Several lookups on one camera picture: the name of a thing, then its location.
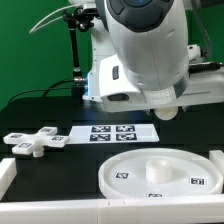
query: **green background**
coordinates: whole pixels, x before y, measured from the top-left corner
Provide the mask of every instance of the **green background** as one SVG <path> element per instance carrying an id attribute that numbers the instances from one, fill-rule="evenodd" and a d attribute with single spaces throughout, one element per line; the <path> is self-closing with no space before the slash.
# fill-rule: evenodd
<path id="1" fill-rule="evenodd" d="M 29 34 L 29 30 L 41 18 L 67 5 L 67 0 L 0 0 L 0 110 L 19 92 L 47 88 L 57 81 L 72 78 L 67 25 L 58 21 L 48 28 Z M 224 62 L 224 6 L 203 9 L 200 14 L 212 41 L 212 59 Z M 187 18 L 190 43 L 204 47 L 192 13 L 188 12 Z M 78 33 L 80 63 L 84 74 L 91 64 L 89 42 L 89 33 Z M 70 93 L 64 90 L 57 94 Z"/>

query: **round white tray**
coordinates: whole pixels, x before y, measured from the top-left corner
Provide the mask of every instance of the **round white tray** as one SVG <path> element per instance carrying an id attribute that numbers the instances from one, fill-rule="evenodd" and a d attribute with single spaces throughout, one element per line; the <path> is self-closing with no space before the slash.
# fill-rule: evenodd
<path id="1" fill-rule="evenodd" d="M 139 149 L 116 155 L 99 170 L 107 198 L 193 196 L 222 192 L 223 176 L 206 158 L 174 149 Z"/>

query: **black table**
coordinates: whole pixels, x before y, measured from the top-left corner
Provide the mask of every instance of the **black table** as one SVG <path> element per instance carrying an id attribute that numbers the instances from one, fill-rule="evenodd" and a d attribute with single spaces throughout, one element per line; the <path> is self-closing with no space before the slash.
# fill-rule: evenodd
<path id="1" fill-rule="evenodd" d="M 11 132 L 34 134 L 44 126 L 58 127 L 69 135 L 73 125 L 153 123 L 160 142 L 66 145 L 45 147 L 42 158 L 13 155 L 3 137 Z M 160 121 L 145 112 L 106 113 L 85 108 L 71 97 L 25 98 L 0 112 L 0 159 L 16 157 L 18 174 L 3 202 L 103 198 L 98 169 L 108 158 L 129 150 L 165 147 L 208 156 L 224 150 L 224 105 L 193 106 L 171 121 Z"/>

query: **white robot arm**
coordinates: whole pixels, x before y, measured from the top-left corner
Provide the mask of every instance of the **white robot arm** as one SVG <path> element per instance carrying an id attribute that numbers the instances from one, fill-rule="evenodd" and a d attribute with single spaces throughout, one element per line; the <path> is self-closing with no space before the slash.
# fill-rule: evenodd
<path id="1" fill-rule="evenodd" d="M 196 45 L 187 46 L 186 0 L 184 3 L 81 3 L 83 10 L 95 4 L 100 17 L 91 28 L 93 68 L 88 75 L 89 91 L 83 96 L 87 105 L 108 112 L 154 109 L 160 118 L 171 119 L 178 107 L 224 101 L 223 69 L 212 75 L 189 75 L 189 62 L 201 52 Z"/>

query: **white cable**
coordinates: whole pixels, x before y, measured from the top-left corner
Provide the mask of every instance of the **white cable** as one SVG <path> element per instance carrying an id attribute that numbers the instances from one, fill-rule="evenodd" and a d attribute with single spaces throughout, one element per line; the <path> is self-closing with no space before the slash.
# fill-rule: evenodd
<path id="1" fill-rule="evenodd" d="M 43 23 L 46 19 L 48 19 L 49 17 L 51 17 L 52 15 L 54 15 L 54 14 L 56 14 L 56 13 L 62 11 L 62 10 L 69 9 L 69 8 L 76 8 L 76 7 L 78 7 L 78 6 L 80 6 L 80 5 L 69 5 L 69 6 L 66 6 L 66 7 L 63 7 L 63 8 L 60 8 L 60 9 L 55 10 L 54 12 L 50 13 L 49 15 L 45 16 L 42 20 L 40 20 L 40 21 L 39 21 L 39 22 L 38 22 L 38 23 L 37 23 L 37 24 L 30 30 L 30 33 L 33 33 L 33 32 L 35 32 L 37 29 L 39 29 L 38 26 L 39 26 L 41 23 Z M 56 18 L 55 20 L 52 20 L 52 21 L 46 23 L 46 24 L 49 25 L 50 23 L 55 22 L 55 21 L 57 21 L 58 19 L 59 19 L 59 17 Z"/>
<path id="2" fill-rule="evenodd" d="M 30 33 L 34 33 L 34 32 L 36 32 L 36 31 L 38 31 L 38 30 L 41 30 L 41 29 L 44 28 L 45 26 L 48 26 L 48 25 L 50 25 L 51 23 L 56 22 L 57 20 L 62 19 L 62 18 L 63 18 L 63 16 L 57 17 L 56 19 L 53 19 L 53 20 L 51 20 L 51 21 L 49 21 L 49 22 L 47 22 L 47 23 L 45 23 L 45 24 L 43 24 L 43 25 L 41 25 L 41 26 L 38 26 L 38 27 L 37 27 L 36 29 L 34 29 L 32 32 L 30 31 Z"/>

